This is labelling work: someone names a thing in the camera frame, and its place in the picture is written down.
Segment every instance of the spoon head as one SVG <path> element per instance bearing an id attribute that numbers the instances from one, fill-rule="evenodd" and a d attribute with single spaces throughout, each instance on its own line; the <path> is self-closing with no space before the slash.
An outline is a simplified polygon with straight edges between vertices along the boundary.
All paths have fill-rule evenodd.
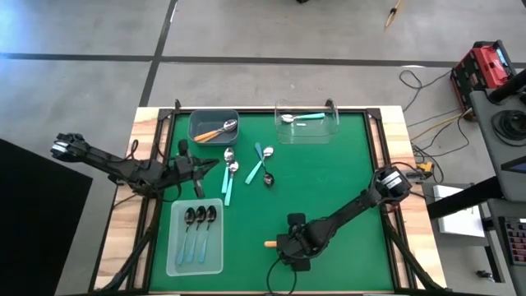
<path id="1" fill-rule="evenodd" d="M 232 162 L 231 164 L 228 165 L 228 170 L 231 172 L 231 173 L 234 173 L 235 171 L 237 171 L 239 169 L 239 164 L 237 161 L 234 161 Z"/>
<path id="2" fill-rule="evenodd" d="M 196 222 L 203 223 L 205 219 L 206 219 L 206 208 L 204 206 L 200 206 L 197 208 L 197 211 L 196 211 Z"/>
<path id="3" fill-rule="evenodd" d="M 269 157 L 269 156 L 271 156 L 273 154 L 274 154 L 274 147 L 273 146 L 267 146 L 263 150 L 263 156 L 265 156 L 265 157 Z"/>
<path id="4" fill-rule="evenodd" d="M 194 208 L 188 208 L 187 212 L 184 213 L 184 221 L 187 225 L 191 225 L 196 220 L 196 211 Z"/>
<path id="5" fill-rule="evenodd" d="M 206 210 L 206 220 L 208 223 L 212 223 L 215 221 L 215 218 L 217 218 L 217 210 L 215 206 L 209 206 Z"/>
<path id="6" fill-rule="evenodd" d="M 238 125 L 238 121 L 236 119 L 229 119 L 224 122 L 223 128 L 226 132 L 232 131 L 236 126 Z"/>
<path id="7" fill-rule="evenodd" d="M 233 160 L 233 149 L 232 147 L 227 148 L 223 153 L 224 160 L 230 162 Z"/>
<path id="8" fill-rule="evenodd" d="M 265 185 L 268 187 L 272 187 L 274 185 L 274 176 L 272 173 L 265 173 L 265 176 L 263 177 L 263 182 L 265 182 Z"/>
<path id="9" fill-rule="evenodd" d="M 291 123 L 294 121 L 294 117 L 291 114 L 283 114 L 281 115 L 281 120 L 286 123 Z"/>

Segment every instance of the clear plastic tray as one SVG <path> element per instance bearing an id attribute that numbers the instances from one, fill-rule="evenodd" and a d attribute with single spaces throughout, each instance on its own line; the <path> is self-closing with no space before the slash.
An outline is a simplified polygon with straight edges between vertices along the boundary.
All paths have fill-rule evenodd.
<path id="1" fill-rule="evenodd" d="M 298 119 L 286 123 L 282 116 L 324 113 L 323 118 Z M 292 102 L 282 99 L 275 105 L 275 126 L 278 141 L 282 144 L 327 144 L 339 130 L 338 107 L 328 99 L 323 107 L 308 106 L 303 102 Z"/>
<path id="2" fill-rule="evenodd" d="M 182 242 L 187 230 L 184 221 L 184 214 L 189 207 L 197 210 L 198 206 L 215 206 L 217 210 L 216 220 L 210 224 L 208 242 L 206 246 L 205 260 L 199 261 L 201 249 L 206 236 L 207 222 L 203 222 L 196 232 L 197 224 L 194 223 L 188 230 L 187 243 L 182 264 L 177 264 L 179 252 L 182 249 Z M 187 262 L 187 255 L 191 248 L 194 238 L 197 236 L 194 259 L 191 263 Z M 223 202 L 219 198 L 175 201 L 172 203 L 172 215 L 170 218 L 170 235 L 168 239 L 168 255 L 166 262 L 166 273 L 169 276 L 183 275 L 213 275 L 223 270 Z"/>

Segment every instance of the gray floor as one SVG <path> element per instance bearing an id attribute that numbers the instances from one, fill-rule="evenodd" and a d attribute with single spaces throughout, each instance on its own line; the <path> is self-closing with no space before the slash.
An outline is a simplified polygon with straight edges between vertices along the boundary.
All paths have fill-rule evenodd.
<path id="1" fill-rule="evenodd" d="M 169 0 L 56 0 L 0 2 L 0 53 L 153 55 Z M 502 39 L 513 62 L 526 62 L 526 8 L 520 0 L 407 0 L 383 31 L 395 1 L 180 0 L 166 56 L 351 58 L 459 61 L 474 41 Z M 150 62 L 64 62 L 0 59 L 0 137 L 49 157 L 59 132 L 81 132 L 94 145 L 123 155 Z M 413 90 L 402 67 L 338 67 L 161 63 L 149 106 L 272 105 L 277 99 L 340 105 L 405 106 Z M 431 81 L 446 68 L 414 68 Z M 447 79 L 423 90 L 405 114 L 415 123 L 458 108 Z M 410 135 L 440 120 L 409 128 Z M 445 180 L 478 182 L 492 176 L 478 126 L 462 123 L 471 145 L 439 159 Z M 419 139 L 422 144 L 427 137 Z M 461 146 L 449 127 L 430 152 Z M 94 178 L 58 294 L 85 292 L 115 186 Z M 510 294 L 510 284 L 481 282 L 483 249 L 439 245 L 448 285 L 455 291 Z"/>

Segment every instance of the red power supply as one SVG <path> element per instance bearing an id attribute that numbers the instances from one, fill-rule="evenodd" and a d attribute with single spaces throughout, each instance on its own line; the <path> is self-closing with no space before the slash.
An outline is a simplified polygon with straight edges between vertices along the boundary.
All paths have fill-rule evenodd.
<path id="1" fill-rule="evenodd" d="M 478 41 L 451 71 L 451 82 L 463 112 L 471 108 L 469 94 L 475 90 L 496 89 L 515 75 L 502 41 Z M 474 120 L 474 114 L 465 117 Z"/>

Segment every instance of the orange handle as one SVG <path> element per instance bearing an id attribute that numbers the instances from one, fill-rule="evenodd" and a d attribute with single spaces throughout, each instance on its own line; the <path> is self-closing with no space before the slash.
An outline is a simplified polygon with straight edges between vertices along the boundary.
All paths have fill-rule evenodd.
<path id="1" fill-rule="evenodd" d="M 219 135 L 219 133 L 217 134 L 214 134 L 214 135 L 209 135 L 208 137 L 204 138 L 204 139 L 201 139 L 200 141 L 198 141 L 197 143 L 205 143 L 207 142 L 208 140 L 212 140 L 214 139 L 215 137 L 217 137 Z"/>
<path id="2" fill-rule="evenodd" d="M 276 241 L 266 241 L 265 247 L 277 247 L 278 243 Z"/>
<path id="3" fill-rule="evenodd" d="M 194 137 L 194 141 L 203 141 L 205 139 L 206 139 L 205 141 L 208 141 L 211 138 L 217 136 L 218 134 L 219 134 L 218 130 L 215 130 L 215 131 L 212 131 L 212 132 L 206 132 L 206 133 L 204 133 L 202 135 Z"/>

